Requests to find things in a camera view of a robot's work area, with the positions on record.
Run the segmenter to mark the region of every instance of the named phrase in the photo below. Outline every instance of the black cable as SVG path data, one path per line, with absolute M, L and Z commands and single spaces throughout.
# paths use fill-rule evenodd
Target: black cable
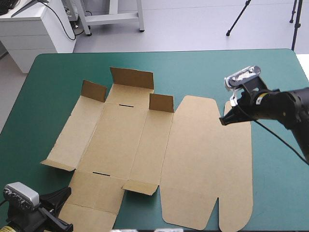
M 3 205 L 6 202 L 6 200 L 4 200 L 3 202 L 0 203 L 0 206 Z
M 274 135 L 277 139 L 279 139 L 281 142 L 283 142 L 288 148 L 290 148 L 305 164 L 307 164 L 309 166 L 309 163 L 298 153 L 298 151 L 296 151 L 291 145 L 289 145 L 286 141 L 284 141 L 280 136 L 278 136 L 275 132 L 273 132 L 271 129 L 269 129 L 268 127 L 266 127 L 265 125 L 263 125 L 262 123 L 258 122 L 256 119 L 252 118 L 250 115 L 248 115 L 246 112 L 243 111 L 243 109 L 237 105 L 237 107 L 239 108 L 239 110 L 246 116 L 248 117 L 250 120 L 254 121 L 256 124 L 260 125 L 261 127 L 263 127 L 265 130 L 267 130 L 269 133 L 271 133 L 272 135 Z
M 65 30 L 65 28 L 64 28 L 64 26 L 63 26 L 63 24 L 62 24 L 62 22 L 61 22 L 59 16 L 57 15 L 57 13 L 56 13 L 50 6 L 48 6 L 47 4 L 45 4 L 44 2 L 41 2 L 40 0 L 37 0 L 37 1 L 40 2 L 40 3 L 42 3 L 44 6 L 48 7 L 52 12 L 54 12 L 54 14 L 55 14 L 56 17 L 58 18 L 59 22 L 61 23 L 61 26 L 62 26 L 62 28 L 63 28 L 65 34 L 67 35 L 67 37 L 68 37 L 70 40 L 73 40 L 73 41 L 76 40 L 76 35 L 75 35 L 75 34 L 74 34 L 74 39 L 72 39 L 72 38 L 68 35 L 68 33 L 67 33 L 67 31 Z

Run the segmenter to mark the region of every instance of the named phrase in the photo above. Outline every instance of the white table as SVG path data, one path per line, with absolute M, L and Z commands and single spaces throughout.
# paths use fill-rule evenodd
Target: white table
M 72 53 L 76 42 L 66 36 L 55 14 L 41 3 L 11 18 L 27 2 L 29 0 L 20 0 L 13 10 L 0 16 L 0 41 L 23 73 L 29 72 L 37 55 Z M 69 36 L 74 38 L 61 0 L 50 0 L 48 5 L 57 13 Z

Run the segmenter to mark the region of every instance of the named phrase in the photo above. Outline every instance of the metal frame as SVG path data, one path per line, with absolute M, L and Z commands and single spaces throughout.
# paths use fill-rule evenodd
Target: metal frame
M 137 13 L 118 13 L 118 0 L 110 0 L 109 14 L 87 16 L 83 0 L 75 0 L 77 11 L 81 19 L 85 34 L 90 36 L 91 25 L 105 25 L 117 23 L 139 22 L 140 31 L 144 32 L 144 20 L 141 0 L 137 0 Z

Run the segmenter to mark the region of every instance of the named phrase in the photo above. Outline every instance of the cardboard flap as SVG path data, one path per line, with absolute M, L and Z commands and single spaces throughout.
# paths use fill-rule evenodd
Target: cardboard flap
M 130 180 L 158 185 L 173 113 L 148 110 Z
M 64 204 L 59 215 L 73 224 L 75 232 L 109 232 L 116 217 L 117 214 L 69 203 Z
M 126 180 L 76 170 L 67 203 L 118 214 Z
M 174 113 L 173 96 L 151 93 L 149 95 L 149 109 Z
M 153 195 L 157 188 L 158 185 L 143 183 L 134 180 L 128 180 L 122 187 L 122 189 L 143 193 L 149 196 Z
M 42 164 L 74 170 L 91 140 L 104 103 L 80 96 L 56 143 Z
M 221 231 L 238 231 L 251 216 L 251 126 L 222 126 L 219 116 L 215 100 L 194 96 L 174 114 L 160 183 L 167 223 L 204 229 L 217 198 Z
M 153 89 L 113 84 L 106 103 L 148 109 Z
M 63 163 L 59 163 L 59 162 L 50 160 L 50 159 L 43 160 L 42 162 L 40 162 L 40 164 L 44 164 L 44 165 L 51 166 L 51 167 L 54 167 L 54 168 L 63 169 L 63 170 L 69 171 L 69 172 L 75 170 L 75 167 L 71 167 L 71 166 L 65 165 Z
M 81 95 L 99 102 L 105 102 L 106 90 L 106 86 L 84 80 Z
M 110 67 L 114 84 L 154 89 L 154 74 L 135 69 Z

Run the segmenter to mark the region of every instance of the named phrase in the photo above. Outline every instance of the tripod leg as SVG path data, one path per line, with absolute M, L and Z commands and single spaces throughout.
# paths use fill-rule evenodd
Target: tripod leg
M 240 14 L 238 15 L 237 19 L 235 20 L 235 22 L 233 23 L 232 27 L 230 28 L 230 30 L 227 31 L 226 36 L 230 36 L 230 33 L 232 31 L 232 29 L 234 28 L 234 26 L 236 25 L 236 23 L 238 22 L 238 20 L 240 19 L 242 13 L 246 10 L 247 6 L 249 6 L 251 0 L 247 0 L 246 4 L 244 6 L 244 8 L 242 9 L 242 11 L 240 12 Z
M 297 37 L 297 30 L 298 28 L 300 28 L 300 13 L 301 13 L 301 7 L 303 5 L 303 0 L 299 0 L 298 1 L 298 7 L 297 7 L 297 14 L 296 14 L 296 22 L 295 22 L 295 26 L 294 26 L 294 35 L 293 35 L 293 42 L 292 42 L 292 50 L 294 51 L 295 48 L 295 42 L 296 42 L 296 37 Z
M 296 13 L 296 11 L 295 11 L 296 4 L 297 4 L 297 0 L 294 0 L 293 10 L 292 10 L 292 17 L 291 17 L 290 23 L 293 23 L 294 14 Z

